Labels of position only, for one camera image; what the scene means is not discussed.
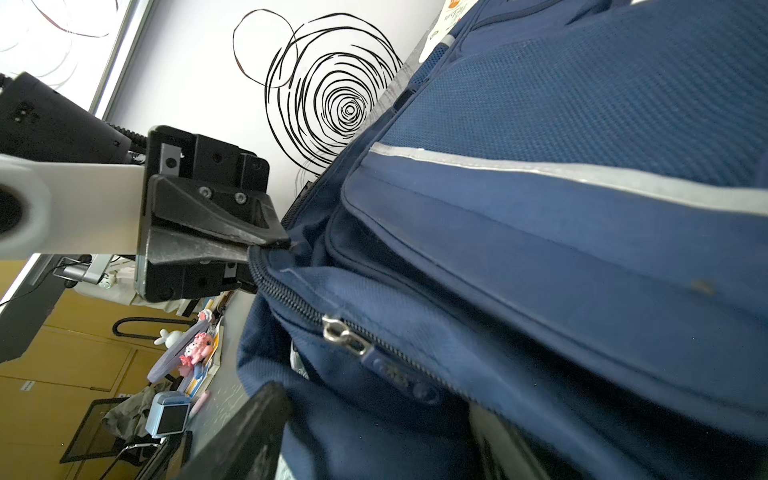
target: pink toy figure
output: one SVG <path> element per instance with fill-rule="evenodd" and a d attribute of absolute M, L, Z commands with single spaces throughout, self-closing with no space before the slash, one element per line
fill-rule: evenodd
<path fill-rule="evenodd" d="M 179 367 L 179 375 L 183 377 L 188 377 L 190 375 L 194 374 L 194 367 L 191 365 L 182 365 Z"/>
<path fill-rule="evenodd" d="M 213 352 L 214 348 L 211 346 L 214 343 L 214 338 L 205 332 L 200 332 L 194 336 L 192 343 L 187 345 L 184 349 L 184 354 L 180 356 L 182 367 L 187 367 L 185 370 L 189 371 L 189 367 L 194 366 L 196 363 L 209 356 Z"/>

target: crumpled cloth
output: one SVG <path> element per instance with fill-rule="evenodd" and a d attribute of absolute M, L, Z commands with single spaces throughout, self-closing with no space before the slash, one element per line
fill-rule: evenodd
<path fill-rule="evenodd" d="M 126 442 L 147 435 L 147 415 L 155 394 L 165 392 L 170 383 L 160 382 L 141 390 L 104 415 L 101 424 L 114 436 Z"/>

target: zipper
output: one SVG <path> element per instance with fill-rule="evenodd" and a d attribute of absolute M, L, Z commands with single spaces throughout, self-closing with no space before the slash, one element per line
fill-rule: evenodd
<path fill-rule="evenodd" d="M 427 405 L 438 405 L 442 401 L 443 390 L 447 390 L 466 402 L 476 403 L 499 415 L 494 409 L 483 406 L 466 391 L 455 388 L 370 331 L 349 321 L 323 315 L 288 286 L 272 277 L 266 269 L 259 247 L 251 248 L 256 250 L 251 255 L 250 271 L 259 291 L 279 301 L 308 323 L 317 325 L 322 329 L 323 338 L 327 342 L 353 353 L 363 366 L 404 395 Z"/>
<path fill-rule="evenodd" d="M 283 225 L 283 228 L 288 229 L 293 225 L 293 220 L 296 218 L 296 214 L 299 213 L 299 209 L 302 205 L 304 205 L 304 202 L 306 199 L 310 196 L 312 193 L 312 190 L 315 190 L 317 185 L 320 183 L 321 180 L 323 180 L 328 173 L 328 170 L 331 170 L 333 168 L 334 164 L 329 165 L 323 172 L 320 174 L 319 177 L 315 179 L 314 182 L 312 182 L 312 185 L 310 185 L 309 188 L 306 189 L 306 191 L 302 191 L 299 193 L 299 196 L 293 201 L 293 203 L 290 205 L 290 208 L 286 212 L 285 215 L 283 215 L 283 219 L 280 221 L 280 224 Z"/>

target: zipper tab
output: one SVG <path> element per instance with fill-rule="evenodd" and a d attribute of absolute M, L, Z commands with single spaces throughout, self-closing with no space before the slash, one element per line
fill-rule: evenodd
<path fill-rule="evenodd" d="M 260 254 L 259 247 L 253 246 L 251 249 L 250 274 L 253 276 L 253 280 L 258 284 L 259 291 L 263 295 L 271 297 L 275 301 L 282 303 L 286 308 L 291 309 L 296 313 L 296 315 L 299 315 L 308 323 L 322 326 L 324 337 L 326 336 L 326 322 L 324 320 L 327 319 L 327 323 L 329 324 L 328 334 L 330 336 L 330 338 L 327 339 L 328 342 L 337 344 L 345 329 L 349 330 L 351 333 L 358 334 L 358 337 L 362 341 L 371 345 L 371 350 L 369 351 L 368 355 L 366 355 L 366 352 L 363 352 L 363 355 L 361 356 L 356 352 L 356 355 L 358 358 L 360 358 L 360 362 L 367 369 L 373 371 L 376 375 L 381 376 L 387 382 L 392 383 L 396 388 L 398 388 L 400 392 L 403 393 L 403 395 L 411 397 L 416 401 L 423 402 L 427 405 L 438 405 L 442 401 L 442 398 L 447 396 L 448 392 L 452 392 L 464 399 L 466 402 L 477 403 L 484 409 L 501 416 L 497 410 L 487 405 L 483 405 L 482 402 L 478 401 L 465 390 L 457 390 L 450 383 L 447 383 L 440 377 L 435 376 L 434 374 L 430 373 L 430 371 L 420 366 L 417 362 L 414 362 L 412 359 L 405 356 L 394 346 L 391 346 L 383 342 L 381 339 L 376 338 L 376 336 L 371 334 L 371 332 L 368 332 L 355 325 L 348 325 L 340 319 L 324 316 L 322 312 L 315 309 L 296 292 L 291 290 L 288 286 L 281 283 L 270 274 L 269 269 L 264 263 L 264 258 L 262 258 Z M 378 365 L 381 368 L 376 368 L 376 357 L 378 355 L 373 355 L 371 352 L 378 353 L 383 357 L 379 357 L 380 361 Z M 415 380 L 410 391 L 403 391 L 397 387 L 397 385 L 402 385 L 402 383 L 393 381 L 393 375 L 388 375 L 387 373 L 387 365 L 395 365 L 398 367 L 401 366 L 406 371 L 411 372 L 411 377 Z"/>
<path fill-rule="evenodd" d="M 323 315 L 323 338 L 357 356 L 364 356 L 373 348 L 371 342 L 354 333 L 346 323 L 327 315 Z"/>
<path fill-rule="evenodd" d="M 426 405 L 438 405 L 443 392 L 427 376 L 409 368 L 388 355 L 384 350 L 361 337 L 340 319 L 323 315 L 323 338 L 334 345 L 343 346 L 371 372 L 387 381 L 403 395 Z"/>

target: cabinet door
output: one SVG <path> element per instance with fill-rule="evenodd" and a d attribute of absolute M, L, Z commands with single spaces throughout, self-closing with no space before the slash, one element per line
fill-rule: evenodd
<path fill-rule="evenodd" d="M 8 480 L 65 480 L 67 474 L 77 465 L 62 465 L 58 462 L 66 448 L 0 442 L 2 477 Z"/>
<path fill-rule="evenodd" d="M 0 363 L 0 376 L 109 392 L 130 354 L 127 345 L 43 326 L 21 358 Z"/>
<path fill-rule="evenodd" d="M 61 447 L 61 453 L 91 402 L 109 397 L 107 392 L 55 383 L 36 382 L 31 388 L 27 383 L 28 389 L 22 390 L 24 385 L 25 380 L 0 377 L 0 410 L 5 412 L 0 422 L 0 439 Z"/>
<path fill-rule="evenodd" d="M 149 384 L 147 374 L 160 359 L 160 355 L 162 355 L 162 352 L 137 351 L 134 358 L 131 360 L 131 365 L 128 367 L 123 379 L 120 381 L 116 393 L 118 395 L 121 393 L 133 395 L 143 390 L 144 387 Z"/>

